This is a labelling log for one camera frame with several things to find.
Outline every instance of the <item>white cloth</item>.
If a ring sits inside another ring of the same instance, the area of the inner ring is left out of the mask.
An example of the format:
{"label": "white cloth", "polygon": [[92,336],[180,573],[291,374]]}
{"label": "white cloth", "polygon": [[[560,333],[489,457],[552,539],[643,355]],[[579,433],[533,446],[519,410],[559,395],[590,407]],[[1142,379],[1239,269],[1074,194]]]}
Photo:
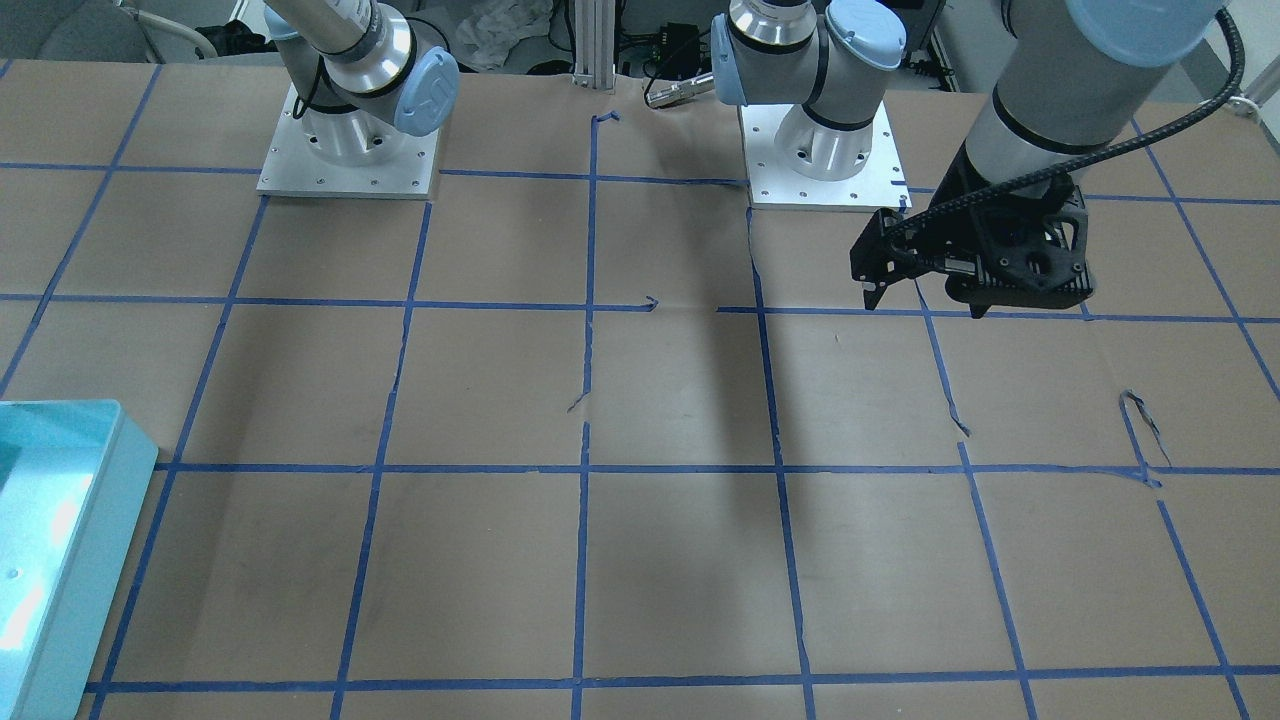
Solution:
{"label": "white cloth", "polygon": [[485,0],[458,24],[458,37],[472,45],[471,64],[492,70],[507,61],[517,42],[550,32],[553,0]]}

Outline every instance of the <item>grid square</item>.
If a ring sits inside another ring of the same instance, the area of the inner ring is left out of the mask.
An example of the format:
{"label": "grid square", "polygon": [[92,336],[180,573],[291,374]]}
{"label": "grid square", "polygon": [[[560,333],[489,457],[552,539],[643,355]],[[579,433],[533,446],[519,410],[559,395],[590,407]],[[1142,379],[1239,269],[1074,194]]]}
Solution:
{"label": "grid square", "polygon": [[660,111],[645,108],[649,81],[617,78],[618,122],[599,128],[599,172],[650,178],[745,179],[737,108],[704,99]]}
{"label": "grid square", "polygon": [[[1176,465],[1280,466],[1280,402],[1233,324],[1094,323],[1117,378],[1147,401]],[[1142,420],[1138,441],[1164,457]]]}
{"label": "grid square", "polygon": [[[332,693],[146,693],[111,694],[101,720],[312,720],[326,717]],[[86,702],[77,720],[88,720]]]}
{"label": "grid square", "polygon": [[[1148,102],[1138,110],[1138,124],[1149,132],[1193,108]],[[1216,113],[1151,150],[1179,197],[1280,199],[1280,155],[1247,118]]]}
{"label": "grid square", "polygon": [[1028,667],[1216,664],[1148,488],[1059,474],[978,484]]}
{"label": "grid square", "polygon": [[[123,161],[260,168],[288,88],[279,67],[165,65]],[[236,122],[228,122],[230,108]]]}
{"label": "grid square", "polygon": [[114,679],[335,676],[370,482],[179,474]]}
{"label": "grid square", "polygon": [[1032,683],[1032,693],[1036,696],[1036,708],[1044,720],[1239,717],[1225,678],[1038,680]]}
{"label": "grid square", "polygon": [[815,673],[1011,670],[963,475],[787,480]]}
{"label": "grid square", "polygon": [[796,673],[777,480],[591,475],[589,676]]}
{"label": "grid square", "polygon": [[[928,196],[913,195],[916,208]],[[760,210],[751,215],[751,255],[769,307],[863,309],[863,288],[850,277],[849,249],[867,227],[861,213]],[[920,278],[922,283],[931,277]],[[919,310],[915,286],[891,286],[879,307]]]}
{"label": "grid square", "polygon": [[1092,200],[1089,229],[1089,268],[1098,286],[1092,313],[1230,315],[1171,202]]}
{"label": "grid square", "polygon": [[787,464],[956,464],[924,320],[772,315],[769,331]]}
{"label": "grid square", "polygon": [[974,462],[1135,464],[1116,400],[1132,380],[1097,350],[1097,323],[934,323]]}
{"label": "grid square", "polygon": [[[1111,141],[1111,145],[1137,136],[1138,133],[1133,131],[1132,126],[1125,126],[1120,131],[1120,135]],[[1151,158],[1143,150],[1128,152],[1105,163],[1092,165],[1087,170],[1084,179],[1080,181],[1080,187],[1084,190],[1085,199],[1089,195],[1135,195],[1146,197],[1166,197],[1169,195],[1165,183],[1160,179],[1160,173],[1156,172],[1155,165],[1151,164]]]}
{"label": "grid square", "polygon": [[[607,113],[614,102],[613,96],[576,87],[563,77],[467,74],[440,131],[439,167],[590,172],[591,115]],[[502,137],[497,127],[506,131]]]}
{"label": "grid square", "polygon": [[184,459],[372,462],[402,323],[398,307],[236,307]]}
{"label": "grid square", "polygon": [[1222,650],[1235,665],[1280,665],[1280,484],[1165,478],[1169,514]]}
{"label": "grid square", "polygon": [[772,464],[760,357],[755,316],[598,314],[593,462]]}
{"label": "grid square", "polygon": [[1184,205],[1213,269],[1245,316],[1280,316],[1280,206]]}
{"label": "grid square", "polygon": [[[884,94],[893,142],[913,187],[937,187],[942,182],[956,150],[986,104],[986,95],[968,92],[891,90]],[[947,118],[947,122],[919,122],[923,118]]]}
{"label": "grid square", "polygon": [[102,173],[0,169],[0,292],[42,293]]}
{"label": "grid square", "polygon": [[801,720],[800,685],[609,688],[582,693],[582,720]]}
{"label": "grid square", "polygon": [[5,398],[118,400],[168,459],[220,313],[215,305],[54,302]]}
{"label": "grid square", "polygon": [[110,163],[152,70],[128,63],[14,61],[0,83],[0,161]]}
{"label": "grid square", "polygon": [[273,197],[239,293],[403,301],[424,211],[424,202]]}
{"label": "grid square", "polygon": [[818,717],[858,720],[1024,720],[1018,683],[817,685]]}
{"label": "grid square", "polygon": [[586,301],[585,181],[438,182],[419,300]]}
{"label": "grid square", "polygon": [[596,302],[755,305],[742,188],[603,183],[596,197]]}
{"label": "grid square", "polygon": [[413,314],[387,452],[394,464],[577,465],[582,314]]}
{"label": "grid square", "polygon": [[248,177],[116,173],[58,291],[224,296],[257,204]]}
{"label": "grid square", "polygon": [[352,692],[342,702],[344,720],[465,717],[466,720],[563,720],[566,691]]}
{"label": "grid square", "polygon": [[1235,682],[1251,717],[1280,717],[1280,678],[1236,676]]}
{"label": "grid square", "polygon": [[0,302],[0,368],[9,368],[13,354],[22,345],[22,337],[31,325],[31,318],[36,314],[38,302]]}
{"label": "grid square", "polygon": [[577,477],[385,475],[379,509],[352,678],[573,673]]}

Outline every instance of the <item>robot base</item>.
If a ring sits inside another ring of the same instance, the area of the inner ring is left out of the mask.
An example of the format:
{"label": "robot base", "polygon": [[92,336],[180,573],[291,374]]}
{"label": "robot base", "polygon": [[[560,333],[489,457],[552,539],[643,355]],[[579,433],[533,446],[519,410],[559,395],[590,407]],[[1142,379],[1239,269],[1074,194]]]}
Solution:
{"label": "robot base", "polygon": [[773,137],[791,105],[741,108],[742,147],[751,181],[751,206],[772,210],[873,213],[911,206],[897,145],[881,104],[876,111],[876,145],[861,172],[846,181],[817,181],[792,170],[778,156]]}
{"label": "robot base", "polygon": [[297,95],[291,86],[257,179],[260,195],[430,200],[440,131],[426,137],[404,136],[383,161],[339,165],[310,147],[302,120],[294,120],[292,115],[294,97]]}

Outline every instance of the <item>teal bin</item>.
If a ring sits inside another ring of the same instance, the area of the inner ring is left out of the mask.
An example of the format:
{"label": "teal bin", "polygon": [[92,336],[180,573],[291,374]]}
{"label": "teal bin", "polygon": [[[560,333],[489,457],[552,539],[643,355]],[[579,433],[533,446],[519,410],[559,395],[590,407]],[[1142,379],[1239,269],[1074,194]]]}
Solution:
{"label": "teal bin", "polygon": [[113,400],[0,402],[0,720],[68,720],[156,461]]}

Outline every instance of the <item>light blue joint cap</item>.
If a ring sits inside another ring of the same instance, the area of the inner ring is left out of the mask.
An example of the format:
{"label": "light blue joint cap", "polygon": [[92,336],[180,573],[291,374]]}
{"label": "light blue joint cap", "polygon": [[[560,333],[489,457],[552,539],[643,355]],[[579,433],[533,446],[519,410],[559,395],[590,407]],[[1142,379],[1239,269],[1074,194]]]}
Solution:
{"label": "light blue joint cap", "polygon": [[1066,0],[1084,37],[1112,60],[1162,68],[1199,45],[1222,0]]}
{"label": "light blue joint cap", "polygon": [[893,10],[876,0],[831,0],[827,24],[832,36],[867,64],[892,70],[902,63],[906,28]]}
{"label": "light blue joint cap", "polygon": [[431,47],[410,70],[396,102],[396,129],[426,137],[440,128],[458,100],[458,61]]}
{"label": "light blue joint cap", "polygon": [[746,105],[742,76],[737,72],[733,42],[728,37],[724,15],[712,20],[712,74],[716,77],[716,97],[726,105]]}
{"label": "light blue joint cap", "polygon": [[285,40],[298,37],[298,31],[293,29],[293,26],[284,22],[284,18],[273,10],[270,5],[262,8],[262,17],[266,18],[266,32],[271,36],[271,40],[284,42]]}

